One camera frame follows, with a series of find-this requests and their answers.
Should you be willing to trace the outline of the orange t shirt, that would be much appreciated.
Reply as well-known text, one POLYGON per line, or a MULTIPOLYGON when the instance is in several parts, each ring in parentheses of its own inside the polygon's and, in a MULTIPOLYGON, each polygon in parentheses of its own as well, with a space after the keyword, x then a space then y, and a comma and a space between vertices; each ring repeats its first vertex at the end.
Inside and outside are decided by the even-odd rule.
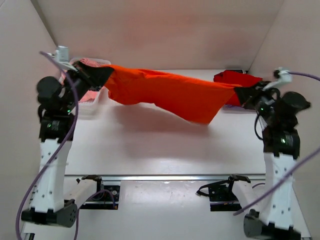
POLYGON ((154 104, 180 118, 208 125, 235 94, 235 85, 149 69, 112 65, 107 80, 110 99, 123 104, 154 104))

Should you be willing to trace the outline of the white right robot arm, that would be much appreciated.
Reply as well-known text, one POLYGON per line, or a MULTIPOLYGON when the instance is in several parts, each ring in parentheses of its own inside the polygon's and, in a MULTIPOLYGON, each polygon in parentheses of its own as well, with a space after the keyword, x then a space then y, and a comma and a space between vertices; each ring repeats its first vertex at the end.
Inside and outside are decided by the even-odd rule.
POLYGON ((257 197, 251 183, 236 180, 224 187, 229 200, 238 199, 244 213, 243 231, 256 240, 299 240, 292 218, 293 172, 300 156, 297 113, 311 104, 297 92, 280 94, 277 88, 236 87, 244 109, 253 109, 256 120, 265 124, 262 131, 265 163, 264 192, 257 197))

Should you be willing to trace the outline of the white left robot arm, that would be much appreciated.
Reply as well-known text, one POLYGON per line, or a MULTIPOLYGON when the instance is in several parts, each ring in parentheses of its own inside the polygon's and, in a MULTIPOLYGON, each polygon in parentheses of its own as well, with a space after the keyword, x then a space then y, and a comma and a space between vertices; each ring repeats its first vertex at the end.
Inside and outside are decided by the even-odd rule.
POLYGON ((18 214, 24 222, 71 228, 79 208, 104 195, 101 176, 85 175, 68 194, 64 193, 67 158, 73 143, 79 100, 90 90, 99 91, 114 69, 91 67, 80 61, 60 82, 53 76, 42 78, 36 86, 40 121, 40 176, 35 180, 33 199, 28 209, 18 214))

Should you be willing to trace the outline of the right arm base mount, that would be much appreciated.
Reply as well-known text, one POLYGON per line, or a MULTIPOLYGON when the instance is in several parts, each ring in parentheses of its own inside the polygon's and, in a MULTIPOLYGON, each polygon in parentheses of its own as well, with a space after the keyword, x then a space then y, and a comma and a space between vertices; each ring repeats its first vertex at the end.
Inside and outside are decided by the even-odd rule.
POLYGON ((241 209, 241 205, 232 192, 234 183, 238 181, 251 183, 247 176, 231 174, 226 180, 202 185, 196 194, 209 198, 211 212, 238 211, 241 209))

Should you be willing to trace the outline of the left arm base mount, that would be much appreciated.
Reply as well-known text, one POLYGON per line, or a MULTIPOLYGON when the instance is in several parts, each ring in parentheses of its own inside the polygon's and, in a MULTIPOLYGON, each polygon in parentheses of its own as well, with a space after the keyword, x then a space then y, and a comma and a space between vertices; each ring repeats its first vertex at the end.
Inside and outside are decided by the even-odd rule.
POLYGON ((89 198, 80 209, 84 210, 118 210, 120 198, 120 185, 105 185, 101 176, 85 175, 82 178, 77 178, 77 183, 84 180, 93 180, 96 182, 96 194, 89 198))

